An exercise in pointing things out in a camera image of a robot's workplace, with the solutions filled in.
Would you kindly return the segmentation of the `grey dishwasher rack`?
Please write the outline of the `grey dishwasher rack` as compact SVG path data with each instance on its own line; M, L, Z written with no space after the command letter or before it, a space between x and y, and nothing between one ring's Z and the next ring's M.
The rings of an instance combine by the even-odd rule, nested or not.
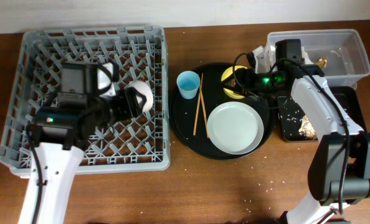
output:
M144 81L153 107L137 118L99 128L87 141L77 174L165 170L170 164L168 48L160 26L36 30L22 38L0 144L0 163L19 177L30 173L25 127L48 95L58 89L68 60L112 62L114 87Z

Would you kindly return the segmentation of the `grey plate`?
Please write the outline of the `grey plate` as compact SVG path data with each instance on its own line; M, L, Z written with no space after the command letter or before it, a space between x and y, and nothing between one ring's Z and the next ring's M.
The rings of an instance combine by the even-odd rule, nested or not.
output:
M262 141L264 125L251 106L238 101L223 103L207 119L209 139L220 151L241 155L255 150Z

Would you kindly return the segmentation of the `yellow plastic bowl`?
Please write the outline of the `yellow plastic bowl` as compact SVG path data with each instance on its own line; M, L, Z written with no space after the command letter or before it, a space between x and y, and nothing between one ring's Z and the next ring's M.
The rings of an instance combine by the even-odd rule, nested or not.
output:
M226 69L221 76L221 81L223 82L223 80L226 79L227 77L233 76L232 73L233 73L232 67ZM226 88L224 88L224 93L232 99L240 100L244 98L244 96L235 93L233 90L228 90Z

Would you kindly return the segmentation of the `pink plastic cup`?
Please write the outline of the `pink plastic cup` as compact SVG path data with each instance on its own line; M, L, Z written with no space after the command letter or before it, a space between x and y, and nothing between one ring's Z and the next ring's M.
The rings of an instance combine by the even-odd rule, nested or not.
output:
M153 107L153 92L146 82L140 80L132 81L127 87L134 88L137 91L136 99L143 113Z

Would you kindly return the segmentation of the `round black tray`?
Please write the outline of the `round black tray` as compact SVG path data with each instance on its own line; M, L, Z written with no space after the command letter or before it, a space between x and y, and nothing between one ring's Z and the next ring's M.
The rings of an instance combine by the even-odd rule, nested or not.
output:
M210 115L217 106L233 101L227 96L221 87L221 76L231 66L230 63L208 63L201 65L193 72L203 75L202 93L206 106L206 115ZM173 91L169 97L169 122L178 139L190 150L210 159L232 160L248 156L249 153L231 155L221 151L207 138L206 127L202 109L197 110L198 97L187 100L179 93L178 89ZM251 106L260 115L263 122L263 137L259 146L262 146L275 129L276 112L270 110L273 105L271 101L253 101L249 98L239 100L241 103Z

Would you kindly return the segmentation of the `food scraps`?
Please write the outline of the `food scraps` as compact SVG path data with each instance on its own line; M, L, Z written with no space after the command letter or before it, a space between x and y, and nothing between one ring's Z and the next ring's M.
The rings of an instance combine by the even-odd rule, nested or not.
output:
M307 115L304 115L301 119L301 125L298 130L299 134L306 139L317 139L316 131L314 130L310 120Z

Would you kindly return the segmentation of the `wooden chopstick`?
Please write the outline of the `wooden chopstick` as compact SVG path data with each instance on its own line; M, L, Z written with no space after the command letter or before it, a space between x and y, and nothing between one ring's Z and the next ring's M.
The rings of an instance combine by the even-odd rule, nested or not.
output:
M203 83L203 73L201 75L201 82L199 85L199 91L198 91L198 96L197 96L197 106L196 106L196 114L195 114L195 119L194 119L194 129L193 129L193 136L196 136L197 132L197 123L198 123L198 116L199 116L199 108L201 104L201 97L202 97L202 83Z
M208 132L208 128L207 128L207 113L206 113L206 106L205 106L205 103L204 103L204 95L203 95L203 92L202 92L202 83L200 84L199 87L200 87L199 88L200 89L199 94L200 94L200 98L201 98L202 113L203 113L204 124L205 124L205 128L206 128L206 136L209 139L209 132Z

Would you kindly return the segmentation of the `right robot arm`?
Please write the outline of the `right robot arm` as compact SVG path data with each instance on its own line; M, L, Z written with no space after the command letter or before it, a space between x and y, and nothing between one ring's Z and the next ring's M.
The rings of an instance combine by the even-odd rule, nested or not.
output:
M332 94L317 64L307 64L300 39L275 44L275 63L266 73L235 68L223 88L261 99L288 91L307 115L319 146L308 170L309 191L281 216L284 223L325 223L370 198L370 133L355 123Z

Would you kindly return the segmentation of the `blue plastic cup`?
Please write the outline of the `blue plastic cup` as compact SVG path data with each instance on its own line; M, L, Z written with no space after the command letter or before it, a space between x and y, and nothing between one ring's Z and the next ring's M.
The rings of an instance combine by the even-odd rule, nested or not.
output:
M186 100L190 100L196 96L200 82L200 76L193 71L180 73L176 80L179 93Z

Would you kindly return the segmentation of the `clear plastic bin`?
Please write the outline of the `clear plastic bin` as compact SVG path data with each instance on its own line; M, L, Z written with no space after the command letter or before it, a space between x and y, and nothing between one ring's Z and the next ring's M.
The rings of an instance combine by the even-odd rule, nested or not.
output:
M326 58L323 72L329 86L357 88L357 82L370 74L370 64L359 33L354 29L294 30L271 32L265 47L254 50L256 72L269 71L275 63L275 44L280 40L301 40L305 63Z

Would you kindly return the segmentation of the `gold foil wrapper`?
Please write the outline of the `gold foil wrapper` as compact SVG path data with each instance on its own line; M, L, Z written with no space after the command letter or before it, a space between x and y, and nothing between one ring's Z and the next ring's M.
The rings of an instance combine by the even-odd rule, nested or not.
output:
M328 58L327 57L322 57L322 58L319 58L315 64L322 70L324 68L326 68L327 66L327 63L328 63Z

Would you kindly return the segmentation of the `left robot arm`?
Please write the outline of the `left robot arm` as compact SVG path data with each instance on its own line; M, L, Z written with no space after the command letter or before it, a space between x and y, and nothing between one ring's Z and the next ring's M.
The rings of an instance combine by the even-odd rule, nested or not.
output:
M59 90L26 126L31 175L19 223L63 223L70 190L89 136L100 126L136 118L153 106L141 80L121 90L105 64L66 62Z

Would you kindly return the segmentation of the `black rectangular waste tray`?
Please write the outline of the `black rectangular waste tray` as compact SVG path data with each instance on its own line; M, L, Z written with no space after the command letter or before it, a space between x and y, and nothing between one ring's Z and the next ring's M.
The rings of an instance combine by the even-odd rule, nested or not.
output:
M330 88L332 94L340 103L346 114L360 127L367 131L363 114L359 105L355 90L349 86L337 86ZM278 118L282 127L283 140L286 142L315 141L306 139L299 134L301 119L305 115L302 109L291 98L279 96L277 103L285 105L278 109Z

